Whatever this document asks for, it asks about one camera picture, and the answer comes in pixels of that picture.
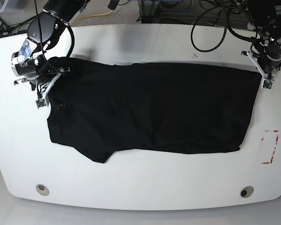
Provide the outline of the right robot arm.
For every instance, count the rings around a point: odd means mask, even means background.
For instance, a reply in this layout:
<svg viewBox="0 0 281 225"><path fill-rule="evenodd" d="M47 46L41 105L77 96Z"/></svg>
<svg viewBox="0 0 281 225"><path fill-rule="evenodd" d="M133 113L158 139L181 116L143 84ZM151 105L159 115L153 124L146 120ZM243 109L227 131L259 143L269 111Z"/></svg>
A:
<svg viewBox="0 0 281 225"><path fill-rule="evenodd" d="M51 67L44 56L45 50L56 46L61 34L68 29L71 36L71 46L67 57L74 49L74 33L70 22L76 18L88 5L88 0L50 0L43 12L36 13L36 18L29 24L27 38L20 50L11 58L11 68L17 77L25 77L31 84L37 85L44 81L42 67L49 68L50 73L56 73L57 68Z"/></svg>

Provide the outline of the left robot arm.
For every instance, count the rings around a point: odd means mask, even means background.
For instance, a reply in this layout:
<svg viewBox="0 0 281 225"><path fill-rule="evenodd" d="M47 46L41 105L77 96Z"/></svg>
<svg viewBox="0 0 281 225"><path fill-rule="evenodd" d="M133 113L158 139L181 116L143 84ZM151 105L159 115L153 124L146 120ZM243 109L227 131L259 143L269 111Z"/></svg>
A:
<svg viewBox="0 0 281 225"><path fill-rule="evenodd" d="M281 0L247 0L245 10L256 28L253 42L257 63L264 73L281 67Z"/></svg>

